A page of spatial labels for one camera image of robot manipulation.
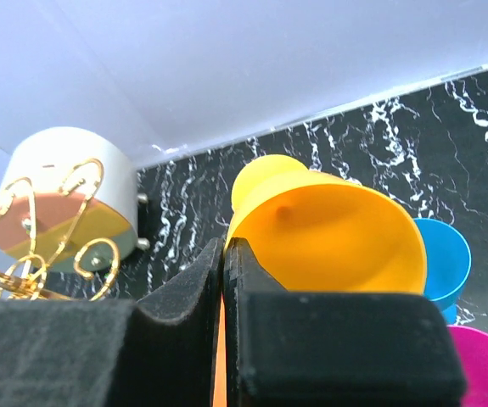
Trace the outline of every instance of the wall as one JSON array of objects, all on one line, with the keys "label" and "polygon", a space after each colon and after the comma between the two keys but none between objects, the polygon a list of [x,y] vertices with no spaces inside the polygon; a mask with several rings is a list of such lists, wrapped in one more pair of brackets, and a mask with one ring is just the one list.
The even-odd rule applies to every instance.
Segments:
[{"label": "wall", "polygon": [[0,0],[0,167],[54,125],[143,166],[482,64],[488,0]]}]

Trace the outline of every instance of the blue cup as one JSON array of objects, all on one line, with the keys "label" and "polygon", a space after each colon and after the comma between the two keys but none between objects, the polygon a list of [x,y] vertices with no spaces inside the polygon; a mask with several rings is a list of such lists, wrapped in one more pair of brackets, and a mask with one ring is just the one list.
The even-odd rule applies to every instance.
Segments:
[{"label": "blue cup", "polygon": [[448,324],[457,320],[457,300],[472,265],[466,239],[451,225],[434,219],[414,219],[427,254],[424,296],[436,304]]}]

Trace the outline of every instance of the pink cup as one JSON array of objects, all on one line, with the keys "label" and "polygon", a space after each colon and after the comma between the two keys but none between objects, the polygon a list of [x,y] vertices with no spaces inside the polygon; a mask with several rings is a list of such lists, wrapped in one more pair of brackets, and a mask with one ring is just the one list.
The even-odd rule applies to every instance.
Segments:
[{"label": "pink cup", "polygon": [[468,391],[463,407],[488,407],[488,334],[467,326],[449,326]]}]

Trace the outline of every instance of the countertop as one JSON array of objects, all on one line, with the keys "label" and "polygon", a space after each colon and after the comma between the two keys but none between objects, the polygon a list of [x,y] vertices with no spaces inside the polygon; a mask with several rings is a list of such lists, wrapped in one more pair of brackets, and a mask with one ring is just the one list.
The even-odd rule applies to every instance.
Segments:
[{"label": "countertop", "polygon": [[[488,332],[488,71],[140,170],[150,202],[139,232],[151,248],[124,261],[110,295],[143,297],[222,237],[236,175],[268,153],[373,187],[414,217],[453,224],[473,255],[457,324]],[[99,283],[53,274],[48,286],[80,297]]]}]

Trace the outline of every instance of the blue cup base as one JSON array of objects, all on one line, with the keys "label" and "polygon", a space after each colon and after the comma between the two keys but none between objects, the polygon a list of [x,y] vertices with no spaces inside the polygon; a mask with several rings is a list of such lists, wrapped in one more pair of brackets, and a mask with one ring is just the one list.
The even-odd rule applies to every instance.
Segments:
[{"label": "blue cup base", "polygon": [[454,325],[457,322],[457,305],[453,304],[451,307],[444,309],[441,314],[444,316],[447,325]]}]

